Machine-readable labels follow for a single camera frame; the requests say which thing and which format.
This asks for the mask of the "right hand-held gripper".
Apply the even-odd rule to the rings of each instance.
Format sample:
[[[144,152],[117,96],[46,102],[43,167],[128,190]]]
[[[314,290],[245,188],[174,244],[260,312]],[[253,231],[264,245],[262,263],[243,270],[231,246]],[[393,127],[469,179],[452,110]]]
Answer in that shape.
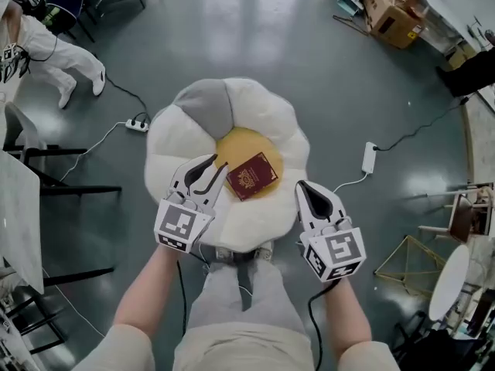
[[[340,198],[326,187],[308,180],[295,185],[302,257],[322,283],[356,273],[367,258],[358,227],[345,217]]]

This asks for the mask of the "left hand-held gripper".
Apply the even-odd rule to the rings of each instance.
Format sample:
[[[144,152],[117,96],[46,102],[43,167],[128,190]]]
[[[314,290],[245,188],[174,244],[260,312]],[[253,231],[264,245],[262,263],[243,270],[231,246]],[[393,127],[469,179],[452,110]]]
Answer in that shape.
[[[213,210],[228,173],[225,162],[200,188],[199,181],[213,164],[215,154],[201,155],[177,168],[167,197],[159,202],[155,218],[155,241],[188,254],[215,219]]]

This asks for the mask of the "dark red book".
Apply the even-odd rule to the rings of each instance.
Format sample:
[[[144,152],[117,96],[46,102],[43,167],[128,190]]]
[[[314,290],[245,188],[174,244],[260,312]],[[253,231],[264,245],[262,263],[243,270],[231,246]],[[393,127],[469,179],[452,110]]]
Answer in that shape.
[[[242,163],[227,174],[233,193],[243,202],[274,184],[278,175],[263,152]]]

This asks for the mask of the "fried-egg shaped plush cushion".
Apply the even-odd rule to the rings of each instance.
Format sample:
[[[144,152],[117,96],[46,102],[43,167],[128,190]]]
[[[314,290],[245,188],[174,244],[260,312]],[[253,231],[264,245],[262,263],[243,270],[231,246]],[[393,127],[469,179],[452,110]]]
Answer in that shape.
[[[200,242],[247,253],[286,235],[296,219],[295,184],[306,179],[309,141],[293,106],[248,78],[203,79],[181,90],[150,124],[144,167],[145,186],[159,202],[177,168],[202,155],[215,154],[209,172],[223,163],[238,167],[259,152],[278,180],[241,201],[229,186],[220,192],[216,217]]]

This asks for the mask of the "person's right forearm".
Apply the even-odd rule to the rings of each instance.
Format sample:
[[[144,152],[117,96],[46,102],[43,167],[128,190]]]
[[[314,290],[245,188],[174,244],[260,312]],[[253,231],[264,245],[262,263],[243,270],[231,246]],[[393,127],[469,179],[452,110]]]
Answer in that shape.
[[[329,339],[336,359],[354,345],[371,342],[367,316],[347,278],[324,294]]]

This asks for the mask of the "person's grey trousers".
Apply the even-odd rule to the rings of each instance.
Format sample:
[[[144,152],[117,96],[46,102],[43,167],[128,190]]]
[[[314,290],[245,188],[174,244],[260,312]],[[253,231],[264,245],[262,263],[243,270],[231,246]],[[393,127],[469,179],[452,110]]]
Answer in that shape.
[[[309,348],[302,319],[289,300],[280,270],[266,260],[251,265],[251,306],[242,309],[237,268],[213,263],[193,302],[183,339],[201,345],[236,343]]]

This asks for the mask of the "wooden chair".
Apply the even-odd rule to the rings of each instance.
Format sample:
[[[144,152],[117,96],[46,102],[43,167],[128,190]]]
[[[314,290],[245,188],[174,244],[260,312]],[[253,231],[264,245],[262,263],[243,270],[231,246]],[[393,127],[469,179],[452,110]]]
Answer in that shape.
[[[447,227],[421,225],[420,231],[451,237],[460,243],[468,243],[472,236],[495,234],[495,182],[468,184],[461,189],[430,192],[422,197],[449,197],[452,202],[443,206],[450,211]]]

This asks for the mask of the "round white side table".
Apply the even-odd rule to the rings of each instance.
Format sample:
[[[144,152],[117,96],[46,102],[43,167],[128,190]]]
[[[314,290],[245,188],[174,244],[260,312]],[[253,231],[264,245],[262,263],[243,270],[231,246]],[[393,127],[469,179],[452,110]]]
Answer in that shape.
[[[459,245],[447,259],[432,292],[428,307],[431,321],[441,320],[455,304],[469,269],[469,248]]]

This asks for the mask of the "person's beige shirt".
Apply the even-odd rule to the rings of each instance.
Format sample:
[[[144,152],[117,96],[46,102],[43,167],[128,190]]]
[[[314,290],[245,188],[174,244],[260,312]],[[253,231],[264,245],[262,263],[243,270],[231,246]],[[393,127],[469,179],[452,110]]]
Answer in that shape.
[[[150,338],[130,325],[111,327],[73,371],[156,371]],[[189,329],[172,371],[316,371],[309,338],[271,325],[229,322]],[[340,357],[337,371],[400,371],[383,342],[361,342]]]

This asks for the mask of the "black bag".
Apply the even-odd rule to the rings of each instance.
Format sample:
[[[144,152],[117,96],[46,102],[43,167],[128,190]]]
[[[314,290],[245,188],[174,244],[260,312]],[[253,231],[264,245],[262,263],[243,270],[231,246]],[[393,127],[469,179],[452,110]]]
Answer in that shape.
[[[391,352],[400,371],[471,371],[493,344],[488,335],[454,339],[445,328],[428,328],[423,311],[414,313],[409,323],[411,332],[401,323],[394,325]]]

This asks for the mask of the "grey chair with black legs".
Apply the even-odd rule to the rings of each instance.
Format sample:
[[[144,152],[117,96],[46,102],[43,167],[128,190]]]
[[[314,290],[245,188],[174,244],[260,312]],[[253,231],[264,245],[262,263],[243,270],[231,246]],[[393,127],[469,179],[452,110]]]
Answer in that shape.
[[[82,155],[86,148],[61,148],[59,145],[49,145],[39,136],[34,123],[23,114],[12,102],[5,105],[6,135],[3,150],[17,153],[24,163],[31,158]]]

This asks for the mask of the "wooden stick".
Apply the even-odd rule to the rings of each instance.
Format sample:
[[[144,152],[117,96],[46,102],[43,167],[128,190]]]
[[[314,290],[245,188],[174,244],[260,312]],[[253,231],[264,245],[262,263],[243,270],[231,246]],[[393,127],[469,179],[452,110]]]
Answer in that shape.
[[[339,23],[344,24],[345,26],[350,27],[354,31],[358,32],[361,35],[369,36],[369,32],[359,26],[353,19],[353,17],[342,17],[338,15],[333,15],[333,19]]]

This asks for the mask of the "large cardboard box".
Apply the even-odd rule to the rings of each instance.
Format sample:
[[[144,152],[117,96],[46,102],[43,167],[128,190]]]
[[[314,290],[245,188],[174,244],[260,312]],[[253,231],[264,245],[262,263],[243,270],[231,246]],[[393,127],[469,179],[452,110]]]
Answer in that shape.
[[[398,49],[408,48],[424,29],[408,0],[364,0],[368,32]]]

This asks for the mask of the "teal dustpan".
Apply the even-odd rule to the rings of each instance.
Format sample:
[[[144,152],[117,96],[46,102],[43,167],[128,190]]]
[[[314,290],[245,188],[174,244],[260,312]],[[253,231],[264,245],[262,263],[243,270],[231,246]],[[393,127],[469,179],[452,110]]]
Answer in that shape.
[[[362,12],[364,9],[360,0],[338,0],[337,5],[351,16]]]

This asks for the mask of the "black frame stool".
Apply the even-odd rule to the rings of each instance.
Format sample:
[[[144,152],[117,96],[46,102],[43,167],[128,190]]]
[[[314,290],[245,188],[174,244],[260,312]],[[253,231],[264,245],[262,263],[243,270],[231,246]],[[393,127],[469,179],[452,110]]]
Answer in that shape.
[[[37,320],[31,320],[26,317],[29,308],[36,309],[36,314],[39,316]],[[30,349],[30,355],[40,354],[41,352],[53,349],[58,345],[62,345],[67,341],[67,337],[60,331],[55,323],[57,313],[49,313],[43,299],[39,295],[31,296],[19,305],[14,305],[13,308],[6,312],[6,317],[13,322],[13,325],[17,328],[22,337],[26,337],[39,328],[48,328],[56,337],[52,342]]]

